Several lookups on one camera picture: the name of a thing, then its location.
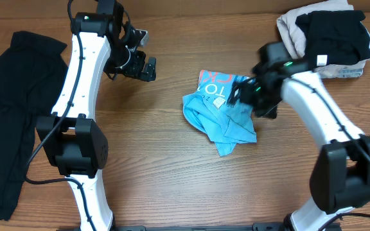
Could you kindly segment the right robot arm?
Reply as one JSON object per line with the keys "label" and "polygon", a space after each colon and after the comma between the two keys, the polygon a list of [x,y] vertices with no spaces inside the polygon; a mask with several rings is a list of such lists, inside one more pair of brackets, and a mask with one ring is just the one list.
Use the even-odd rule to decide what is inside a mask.
{"label": "right robot arm", "polygon": [[228,99],[253,106],[257,117],[274,118],[279,102],[288,103],[312,135],[319,155],[311,173],[311,197],[282,222],[255,223],[253,230],[340,230],[346,216],[370,202],[370,136],[355,126],[304,62],[257,65],[255,76],[233,83]]}

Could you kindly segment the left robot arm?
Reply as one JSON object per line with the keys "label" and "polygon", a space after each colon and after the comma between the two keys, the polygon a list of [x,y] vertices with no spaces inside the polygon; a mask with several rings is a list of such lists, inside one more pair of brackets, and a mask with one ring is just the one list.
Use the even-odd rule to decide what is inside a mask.
{"label": "left robot arm", "polygon": [[140,51],[146,30],[133,27],[126,10],[112,15],[78,13],[71,23],[72,53],[60,96],[49,116],[37,120],[49,163],[58,182],[67,182],[80,214],[79,230],[114,230],[115,218],[103,183],[109,144],[96,123],[101,77],[122,74],[145,82],[156,79],[156,59]]}

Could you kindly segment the light blue t-shirt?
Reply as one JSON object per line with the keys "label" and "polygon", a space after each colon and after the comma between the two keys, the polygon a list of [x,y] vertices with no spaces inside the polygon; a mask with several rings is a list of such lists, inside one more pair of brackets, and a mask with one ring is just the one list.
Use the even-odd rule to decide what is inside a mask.
{"label": "light blue t-shirt", "polygon": [[231,154],[237,144],[257,142],[252,107],[227,102],[233,83],[247,79],[247,76],[201,70],[196,91],[182,97],[185,119],[215,143],[221,157]]}

